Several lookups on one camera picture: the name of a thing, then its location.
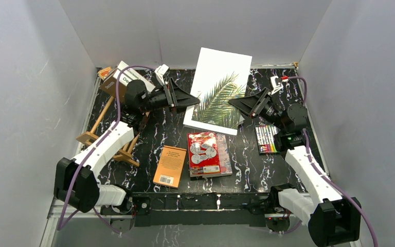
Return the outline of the white palm leaf book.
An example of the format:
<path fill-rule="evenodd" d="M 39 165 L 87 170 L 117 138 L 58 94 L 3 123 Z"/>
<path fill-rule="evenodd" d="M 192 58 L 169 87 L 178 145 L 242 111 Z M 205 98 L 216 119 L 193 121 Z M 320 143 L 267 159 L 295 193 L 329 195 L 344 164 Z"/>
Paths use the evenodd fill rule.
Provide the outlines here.
<path fill-rule="evenodd" d="M 186 109 L 186 127 L 236 136 L 241 113 L 229 100 L 245 96 L 252 56 L 202 47 L 190 94 L 199 104 Z"/>

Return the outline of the white Afternoon tea book box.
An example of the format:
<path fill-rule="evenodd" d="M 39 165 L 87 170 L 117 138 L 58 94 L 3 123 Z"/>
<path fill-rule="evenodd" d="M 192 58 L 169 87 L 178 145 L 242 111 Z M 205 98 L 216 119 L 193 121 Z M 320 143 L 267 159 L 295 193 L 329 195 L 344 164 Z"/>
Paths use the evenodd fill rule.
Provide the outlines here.
<path fill-rule="evenodd" d="M 114 81 L 114 83 L 116 83 L 117 82 L 117 78 L 119 78 L 119 82 L 120 82 L 119 87 L 127 86 L 133 80 L 141 80 L 142 82 L 144 82 L 148 92 L 151 92 L 151 91 L 153 91 L 155 89 L 155 85 L 151 81 L 149 81 L 146 78 L 144 78 L 141 74 L 139 74 L 133 68 L 129 68 L 126 71 L 124 71 L 121 75 L 119 75 L 120 71 L 122 69 L 126 68 L 126 67 L 128 67 L 128 65 L 125 62 L 120 61 L 117 64 L 116 71 L 113 74 L 113 78 L 114 78 L 113 81 Z"/>

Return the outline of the brown Decorate Furniture book box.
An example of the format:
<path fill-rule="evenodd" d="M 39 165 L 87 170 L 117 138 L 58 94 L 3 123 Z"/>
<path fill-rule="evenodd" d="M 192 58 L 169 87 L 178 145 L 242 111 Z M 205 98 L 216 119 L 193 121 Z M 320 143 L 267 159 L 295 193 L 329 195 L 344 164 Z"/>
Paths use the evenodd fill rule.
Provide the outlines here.
<path fill-rule="evenodd" d="M 116 98 L 116 84 L 119 72 L 119 69 L 114 69 L 105 79 L 103 79 L 103 82 L 100 84 L 100 89 L 108 93 L 110 96 L 113 96 L 114 98 Z M 121 103 L 124 103 L 125 101 L 124 96 L 127 91 L 127 85 L 129 82 L 130 79 L 125 73 L 120 75 L 118 84 L 118 95 Z"/>

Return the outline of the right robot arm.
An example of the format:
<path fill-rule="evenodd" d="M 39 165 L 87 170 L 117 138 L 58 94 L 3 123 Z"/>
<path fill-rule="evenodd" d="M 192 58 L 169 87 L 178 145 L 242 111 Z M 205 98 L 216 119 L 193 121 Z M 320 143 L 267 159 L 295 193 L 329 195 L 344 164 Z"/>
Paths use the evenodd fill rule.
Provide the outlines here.
<path fill-rule="evenodd" d="M 307 108 L 294 103 L 280 111 L 267 88 L 252 96 L 231 99 L 229 104 L 243 115 L 260 116 L 279 129 L 274 135 L 276 150 L 297 173 L 309 193 L 309 197 L 305 197 L 291 184 L 272 186 L 270 209 L 276 213 L 287 209 L 298 217 L 308 226 L 316 246 L 357 241 L 361 224 L 359 201 L 343 196 L 330 184 L 324 170 L 316 165 L 306 134 Z"/>

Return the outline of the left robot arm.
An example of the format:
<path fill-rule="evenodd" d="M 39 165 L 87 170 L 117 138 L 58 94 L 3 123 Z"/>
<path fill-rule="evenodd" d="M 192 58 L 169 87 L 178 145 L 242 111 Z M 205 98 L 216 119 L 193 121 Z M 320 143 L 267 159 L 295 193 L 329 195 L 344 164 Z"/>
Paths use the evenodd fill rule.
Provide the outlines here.
<path fill-rule="evenodd" d="M 82 213 L 96 206 L 113 206 L 120 214 L 129 213 L 133 208 L 130 190 L 118 184 L 101 184 L 98 179 L 101 170 L 142 131 L 147 123 L 147 112 L 165 107 L 182 112 L 200 103 L 199 98 L 182 90 L 173 80 L 151 92 L 142 80 L 133 80 L 122 96 L 120 119 L 113 121 L 84 151 L 57 163 L 54 197 Z"/>

